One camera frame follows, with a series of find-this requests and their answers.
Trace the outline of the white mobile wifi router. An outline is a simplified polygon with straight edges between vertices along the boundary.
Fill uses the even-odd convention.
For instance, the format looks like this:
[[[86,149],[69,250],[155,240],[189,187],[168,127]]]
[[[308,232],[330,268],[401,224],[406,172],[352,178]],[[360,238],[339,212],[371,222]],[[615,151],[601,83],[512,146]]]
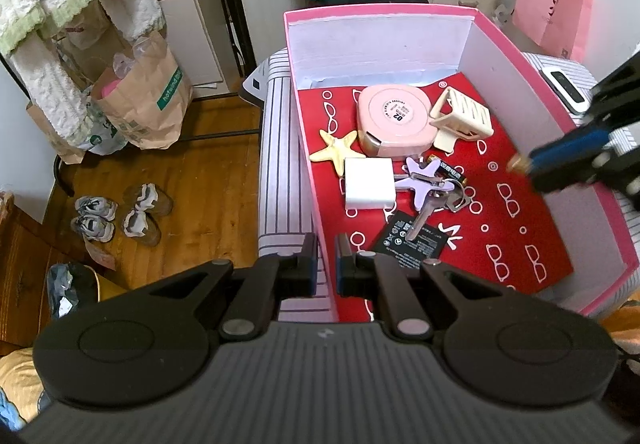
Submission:
[[[558,66],[545,66],[540,70],[540,74],[555,92],[555,95],[560,98],[568,112],[572,115],[584,115],[588,111],[590,102],[567,78],[561,68]]]

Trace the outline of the pair of brown slippers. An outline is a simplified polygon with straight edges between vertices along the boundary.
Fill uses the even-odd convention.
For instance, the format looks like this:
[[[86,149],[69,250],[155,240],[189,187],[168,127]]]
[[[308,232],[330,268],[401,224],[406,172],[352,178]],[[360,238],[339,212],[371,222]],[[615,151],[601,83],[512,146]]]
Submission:
[[[174,208],[174,201],[160,186],[153,183],[129,186],[124,193],[124,216],[119,221],[127,238],[155,247],[162,234],[156,220],[168,216]]]

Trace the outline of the pink round tape measure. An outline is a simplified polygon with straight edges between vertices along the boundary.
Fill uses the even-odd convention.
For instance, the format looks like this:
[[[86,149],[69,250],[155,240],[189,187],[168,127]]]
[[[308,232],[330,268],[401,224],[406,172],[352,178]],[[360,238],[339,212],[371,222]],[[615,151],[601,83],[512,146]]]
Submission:
[[[404,159],[432,147],[431,100],[419,87],[378,84],[358,96],[358,141],[368,157]]]

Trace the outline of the pink paper shopping bag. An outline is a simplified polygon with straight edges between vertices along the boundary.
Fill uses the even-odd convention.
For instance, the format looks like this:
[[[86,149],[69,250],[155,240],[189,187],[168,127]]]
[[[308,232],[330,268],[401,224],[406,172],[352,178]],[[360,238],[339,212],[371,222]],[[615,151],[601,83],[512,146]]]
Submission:
[[[593,0],[515,0],[513,23],[547,54],[581,62]]]

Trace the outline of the pink cardboard storage box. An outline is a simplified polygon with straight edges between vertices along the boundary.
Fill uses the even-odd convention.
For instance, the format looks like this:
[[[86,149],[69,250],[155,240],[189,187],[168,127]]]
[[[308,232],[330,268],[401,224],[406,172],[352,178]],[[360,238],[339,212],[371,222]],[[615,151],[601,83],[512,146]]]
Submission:
[[[518,48],[480,11],[436,4],[363,4],[283,16],[292,91],[329,86],[432,83],[462,72],[529,152],[574,129],[560,100]],[[603,317],[639,285],[639,240],[629,205],[601,185],[544,198],[574,266],[551,300]]]

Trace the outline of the red patterned paper liner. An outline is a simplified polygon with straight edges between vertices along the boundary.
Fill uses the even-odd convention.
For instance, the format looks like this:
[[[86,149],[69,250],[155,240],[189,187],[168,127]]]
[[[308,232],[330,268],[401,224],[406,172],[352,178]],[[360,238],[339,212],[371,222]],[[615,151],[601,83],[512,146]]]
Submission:
[[[451,85],[466,96],[484,104],[471,82],[463,74],[454,74],[421,90],[432,104]],[[304,89],[296,104],[302,119],[304,147],[309,153],[326,148],[320,131],[340,139],[357,130],[357,103],[363,86],[329,89]],[[486,141],[458,141],[454,153],[446,156],[436,149],[424,159],[439,157],[465,177],[465,196],[471,202],[462,210],[434,212],[427,222],[426,242],[437,241],[440,257],[463,271],[529,294],[540,292],[573,274],[559,230],[541,196],[522,184],[520,175],[506,171],[506,162],[514,155],[511,139],[495,118],[494,135]],[[364,300],[341,297],[337,287],[335,238],[346,234],[352,251],[399,247],[393,237],[382,241],[387,221],[416,216],[413,191],[398,191],[388,208],[361,210],[345,205],[345,181],[335,173],[331,161],[308,162],[312,193],[318,203],[319,231],[322,232],[334,288],[337,316],[341,321],[365,321],[369,317]]]

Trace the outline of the pair of grey sneakers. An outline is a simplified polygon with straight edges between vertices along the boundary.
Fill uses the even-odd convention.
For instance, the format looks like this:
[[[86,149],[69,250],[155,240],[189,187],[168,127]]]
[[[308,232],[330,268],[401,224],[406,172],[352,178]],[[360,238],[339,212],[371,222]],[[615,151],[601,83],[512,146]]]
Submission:
[[[118,204],[105,197],[80,197],[75,201],[76,216],[70,220],[70,228],[86,240],[110,242],[115,234],[117,209]]]

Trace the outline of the striped white tablecloth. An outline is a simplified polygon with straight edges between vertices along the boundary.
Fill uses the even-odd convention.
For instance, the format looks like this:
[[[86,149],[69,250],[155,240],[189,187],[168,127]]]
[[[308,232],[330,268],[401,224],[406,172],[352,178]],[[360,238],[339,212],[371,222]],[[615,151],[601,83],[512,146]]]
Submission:
[[[306,156],[292,91],[288,52],[265,59],[240,97],[262,112],[258,177],[258,254],[295,253],[314,231]]]

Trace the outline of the black phone battery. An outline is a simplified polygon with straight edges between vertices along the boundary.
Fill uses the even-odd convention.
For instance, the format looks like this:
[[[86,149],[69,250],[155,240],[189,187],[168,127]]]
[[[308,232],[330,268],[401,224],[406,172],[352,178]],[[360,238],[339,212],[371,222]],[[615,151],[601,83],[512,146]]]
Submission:
[[[413,217],[401,211],[391,215],[372,250],[393,258],[400,267],[419,269],[425,259],[438,259],[447,245],[449,236],[438,228],[425,225],[416,239],[407,240]]]

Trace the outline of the white usb wall charger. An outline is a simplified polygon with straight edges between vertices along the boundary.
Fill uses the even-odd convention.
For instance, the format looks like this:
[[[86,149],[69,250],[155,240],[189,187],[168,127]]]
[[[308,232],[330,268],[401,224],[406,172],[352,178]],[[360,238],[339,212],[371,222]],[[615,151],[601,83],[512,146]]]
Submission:
[[[345,208],[382,210],[396,202],[393,160],[352,158],[345,161]]]

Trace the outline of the black clothes rack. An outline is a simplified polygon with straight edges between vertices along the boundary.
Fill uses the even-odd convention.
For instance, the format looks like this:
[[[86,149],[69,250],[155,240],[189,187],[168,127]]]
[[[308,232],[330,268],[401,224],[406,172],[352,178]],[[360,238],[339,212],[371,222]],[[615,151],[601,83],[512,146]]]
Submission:
[[[158,0],[166,36],[193,84],[192,100],[225,100],[238,96],[255,60],[243,58],[250,46],[240,0]]]

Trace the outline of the yellow starfish hair clip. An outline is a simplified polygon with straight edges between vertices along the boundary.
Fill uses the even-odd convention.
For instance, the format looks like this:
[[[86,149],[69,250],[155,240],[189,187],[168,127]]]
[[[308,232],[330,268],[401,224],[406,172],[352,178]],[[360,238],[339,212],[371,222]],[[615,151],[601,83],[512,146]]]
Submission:
[[[352,144],[358,138],[357,131],[351,131],[342,138],[337,138],[327,131],[319,132],[322,141],[326,144],[323,149],[311,153],[308,157],[310,162],[330,161],[338,177],[343,177],[345,172],[345,161],[347,159],[363,159],[364,154],[352,149]]]

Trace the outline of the silver keys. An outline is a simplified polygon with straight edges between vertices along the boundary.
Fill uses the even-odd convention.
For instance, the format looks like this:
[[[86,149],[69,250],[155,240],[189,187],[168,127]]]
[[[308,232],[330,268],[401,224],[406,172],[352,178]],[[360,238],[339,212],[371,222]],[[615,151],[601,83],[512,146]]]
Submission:
[[[464,186],[454,179],[431,184],[423,182],[412,187],[416,218],[406,234],[407,241],[415,241],[428,218],[437,210],[448,209],[457,212],[464,207],[466,194]]]

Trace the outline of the black gold aa battery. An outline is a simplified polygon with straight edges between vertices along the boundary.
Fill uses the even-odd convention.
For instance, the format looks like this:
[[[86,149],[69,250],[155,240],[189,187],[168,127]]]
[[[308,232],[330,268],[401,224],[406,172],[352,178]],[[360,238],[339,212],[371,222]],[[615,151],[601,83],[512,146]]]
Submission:
[[[506,169],[509,172],[527,175],[532,169],[532,166],[533,162],[528,156],[517,153],[509,160],[508,164],[506,164]]]

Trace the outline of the cream claw hair clip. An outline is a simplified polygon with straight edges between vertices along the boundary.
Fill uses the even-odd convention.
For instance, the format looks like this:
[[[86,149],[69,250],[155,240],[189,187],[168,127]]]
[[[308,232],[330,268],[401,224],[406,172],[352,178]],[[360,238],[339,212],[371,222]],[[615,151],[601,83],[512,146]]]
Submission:
[[[454,145],[462,141],[484,141],[494,135],[489,110],[460,90],[447,86],[430,112],[431,124],[437,130],[433,147],[454,152]]]

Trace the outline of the brown paper shopping bag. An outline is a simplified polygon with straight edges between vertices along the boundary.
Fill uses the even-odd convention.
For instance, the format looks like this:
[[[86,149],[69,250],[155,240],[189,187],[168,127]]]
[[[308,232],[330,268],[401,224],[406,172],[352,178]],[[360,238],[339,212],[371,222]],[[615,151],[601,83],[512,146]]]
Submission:
[[[129,56],[119,52],[93,84],[91,97],[130,144],[167,149],[182,130],[192,85],[160,32],[142,36]]]

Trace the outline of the purple starfish hair clip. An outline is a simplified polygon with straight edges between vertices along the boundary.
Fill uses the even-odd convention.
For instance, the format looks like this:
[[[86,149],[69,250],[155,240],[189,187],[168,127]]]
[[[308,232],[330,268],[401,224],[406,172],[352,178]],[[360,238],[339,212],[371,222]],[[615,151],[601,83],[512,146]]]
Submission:
[[[415,159],[407,158],[405,162],[405,172],[394,175],[395,188],[397,190],[413,191],[413,208],[420,212],[426,196],[432,191],[439,193],[451,193],[454,191],[454,184],[446,181],[445,178],[436,175],[440,167],[439,158],[434,158],[425,167],[421,167]]]

